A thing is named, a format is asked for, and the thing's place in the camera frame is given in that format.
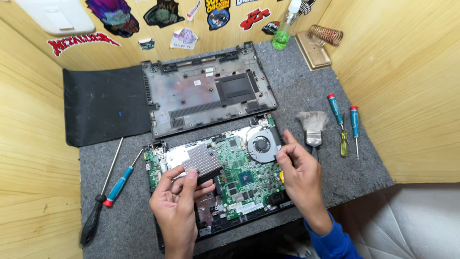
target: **blue sleeve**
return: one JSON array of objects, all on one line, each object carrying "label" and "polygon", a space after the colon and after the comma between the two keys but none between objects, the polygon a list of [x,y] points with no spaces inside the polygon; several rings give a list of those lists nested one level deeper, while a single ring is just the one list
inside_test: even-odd
[{"label": "blue sleeve", "polygon": [[304,220],[305,227],[310,232],[311,243],[319,257],[321,259],[362,259],[351,242],[350,236],[343,232],[342,226],[335,222],[330,213],[329,216],[332,220],[332,229],[323,236],[318,236],[311,231]]}]

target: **brush bristles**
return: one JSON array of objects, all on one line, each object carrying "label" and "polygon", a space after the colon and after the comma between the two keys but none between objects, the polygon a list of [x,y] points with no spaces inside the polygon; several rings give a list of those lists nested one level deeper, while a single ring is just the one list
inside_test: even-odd
[{"label": "brush bristles", "polygon": [[306,131],[322,131],[329,121],[326,112],[299,112],[296,118]]}]

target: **wooden wall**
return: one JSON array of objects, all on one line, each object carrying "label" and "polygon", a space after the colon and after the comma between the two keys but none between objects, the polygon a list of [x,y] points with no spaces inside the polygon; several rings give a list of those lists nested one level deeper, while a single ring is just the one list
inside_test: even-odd
[{"label": "wooden wall", "polygon": [[320,20],[344,31],[333,69],[395,182],[460,182],[459,10],[332,0]]},{"label": "wooden wall", "polygon": [[62,69],[1,20],[0,33],[0,258],[81,258]]},{"label": "wooden wall", "polygon": [[[20,8],[14,0],[11,3],[0,2],[0,19],[4,20],[13,29],[23,35],[29,42],[40,49],[44,54],[53,59],[63,68],[70,70],[92,71],[122,68],[138,65],[141,61],[166,61],[170,59],[186,57],[193,54],[206,53],[228,47],[241,45],[246,41],[261,42],[270,40],[273,36],[266,35],[261,31],[262,27],[268,22],[277,21],[288,9],[290,0],[258,0],[243,3],[236,6],[236,0],[231,0],[230,21],[218,30],[209,31],[206,21],[205,0],[198,9],[198,13],[190,22],[185,21],[169,25],[160,29],[158,26],[148,26],[143,19],[143,15],[153,6],[156,0],[126,0],[131,7],[131,14],[140,24],[140,30],[130,38],[122,38],[110,34],[104,29],[101,21],[87,8],[85,0],[80,0],[89,17],[96,25],[96,31],[108,34],[112,39],[122,45],[116,47],[105,43],[91,43],[82,46],[73,46],[61,54],[60,57],[52,54],[52,48],[46,42],[57,37],[44,32],[33,20]],[[316,0],[312,6],[312,11],[306,16],[301,15],[297,21],[296,32],[308,30],[317,23],[331,0]],[[179,15],[186,18],[186,13],[196,5],[197,0],[176,0],[179,3]],[[262,21],[253,25],[248,31],[243,31],[239,26],[241,21],[247,18],[247,13],[260,7],[261,10],[270,8],[272,14]],[[171,49],[169,47],[173,32],[183,28],[191,28],[198,36],[198,42],[194,50],[180,48]],[[141,50],[138,41],[153,38],[156,41],[155,48],[152,50]]]}]

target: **paint brush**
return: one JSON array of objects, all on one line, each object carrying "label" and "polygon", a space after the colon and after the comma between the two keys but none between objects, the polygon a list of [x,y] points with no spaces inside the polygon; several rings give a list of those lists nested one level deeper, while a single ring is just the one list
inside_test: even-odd
[{"label": "paint brush", "polygon": [[296,118],[304,128],[305,145],[311,147],[311,155],[319,162],[316,148],[322,144],[322,130],[328,124],[326,112],[299,112]]}]

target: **human hand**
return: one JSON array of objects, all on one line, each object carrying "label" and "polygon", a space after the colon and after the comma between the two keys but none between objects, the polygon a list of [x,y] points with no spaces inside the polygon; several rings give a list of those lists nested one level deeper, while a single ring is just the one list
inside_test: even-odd
[{"label": "human hand", "polygon": [[283,170],[286,192],[311,230],[326,235],[332,229],[332,220],[322,201],[321,166],[287,129],[283,140],[286,145],[276,153],[276,159]]},{"label": "human hand", "polygon": [[198,175],[195,170],[173,181],[182,172],[182,165],[166,171],[150,198],[150,207],[163,234],[167,259],[192,258],[198,235],[194,201],[216,187],[212,180],[197,187]]}]

